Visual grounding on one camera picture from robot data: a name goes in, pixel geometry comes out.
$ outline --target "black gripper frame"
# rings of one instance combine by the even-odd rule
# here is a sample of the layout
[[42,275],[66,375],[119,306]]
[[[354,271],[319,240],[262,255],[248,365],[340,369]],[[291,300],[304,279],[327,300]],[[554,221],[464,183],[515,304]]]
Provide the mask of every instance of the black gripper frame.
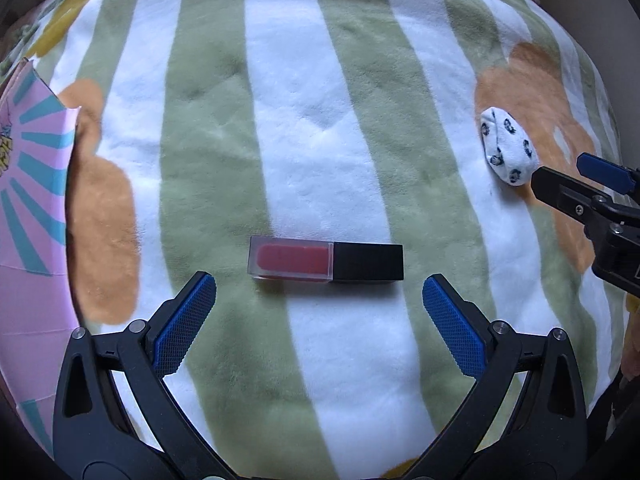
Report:
[[[481,337],[487,363],[447,427],[401,480],[571,478],[586,461],[587,439],[582,385],[566,333],[525,335],[506,323],[496,332],[496,324],[443,276],[433,278]],[[170,317],[169,306],[178,308],[179,301],[163,303],[163,312],[140,332],[130,325],[120,333],[86,332],[69,340],[54,411],[54,458],[74,480],[242,480],[202,439],[154,371],[148,335]],[[124,371],[163,451],[136,436],[112,370]],[[507,428],[498,442],[476,452],[517,372],[528,373]]]
[[616,204],[607,193],[546,167],[533,173],[531,189],[538,200],[584,225],[597,277],[640,297],[640,209]]

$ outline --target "striped blanket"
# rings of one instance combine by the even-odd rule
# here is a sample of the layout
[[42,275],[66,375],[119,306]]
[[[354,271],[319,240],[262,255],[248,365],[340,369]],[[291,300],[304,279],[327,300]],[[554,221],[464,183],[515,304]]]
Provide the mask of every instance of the striped blanket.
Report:
[[[590,408],[618,370],[624,294],[579,224],[484,158],[493,106],[546,166],[619,161],[600,75],[532,0],[56,0],[3,70],[20,56],[82,107],[66,229],[85,325],[120,330],[215,276],[166,382],[239,474],[374,478],[420,455],[472,385],[422,307],[434,272],[489,319],[564,327]],[[253,234],[399,243],[405,280],[255,283]]]

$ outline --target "rolled sock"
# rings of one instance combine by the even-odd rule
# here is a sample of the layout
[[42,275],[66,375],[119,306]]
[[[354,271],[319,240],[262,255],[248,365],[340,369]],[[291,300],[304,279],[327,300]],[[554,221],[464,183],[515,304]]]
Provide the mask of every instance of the rolled sock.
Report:
[[540,165],[533,142],[518,122],[501,108],[480,115],[486,161],[510,186],[526,184]]

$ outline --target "pink paper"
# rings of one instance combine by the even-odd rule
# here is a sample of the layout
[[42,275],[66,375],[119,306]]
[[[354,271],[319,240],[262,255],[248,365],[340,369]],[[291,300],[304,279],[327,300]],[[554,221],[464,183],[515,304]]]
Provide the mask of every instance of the pink paper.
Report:
[[66,266],[66,171],[79,109],[23,62],[0,98],[0,372],[18,413],[51,452],[53,405],[79,325]]

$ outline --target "lipstick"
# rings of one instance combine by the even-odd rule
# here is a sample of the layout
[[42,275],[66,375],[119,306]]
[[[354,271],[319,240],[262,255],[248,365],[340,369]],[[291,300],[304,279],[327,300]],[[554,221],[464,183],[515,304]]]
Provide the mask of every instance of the lipstick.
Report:
[[396,282],[404,280],[402,245],[252,236],[247,272],[267,280]]

